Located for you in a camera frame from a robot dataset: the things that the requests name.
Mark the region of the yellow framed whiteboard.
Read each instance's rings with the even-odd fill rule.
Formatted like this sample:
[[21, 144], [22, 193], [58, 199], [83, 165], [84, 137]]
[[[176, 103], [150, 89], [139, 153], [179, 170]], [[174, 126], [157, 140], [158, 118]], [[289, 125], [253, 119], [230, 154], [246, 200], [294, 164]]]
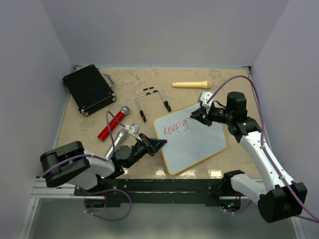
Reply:
[[176, 175], [224, 151], [227, 147], [225, 132], [220, 123], [206, 126], [194, 119], [186, 119], [199, 104], [172, 111], [154, 119], [158, 139], [166, 139], [161, 149], [170, 175]]

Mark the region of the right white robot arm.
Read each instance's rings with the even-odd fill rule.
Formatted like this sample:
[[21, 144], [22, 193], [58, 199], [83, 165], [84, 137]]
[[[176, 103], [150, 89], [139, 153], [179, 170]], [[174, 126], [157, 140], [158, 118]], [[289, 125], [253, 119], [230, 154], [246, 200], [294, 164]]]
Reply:
[[214, 193], [232, 196], [240, 193], [258, 207], [262, 218], [276, 222], [302, 213], [307, 188], [304, 183], [296, 183], [283, 169], [267, 143], [261, 138], [258, 123], [247, 115], [247, 100], [241, 92], [230, 92], [226, 105], [216, 106], [212, 93], [203, 91], [198, 98], [199, 108], [190, 117], [211, 126], [214, 122], [224, 123], [236, 141], [245, 149], [262, 176], [263, 182], [257, 183], [243, 171], [234, 170], [224, 173], [220, 188]]

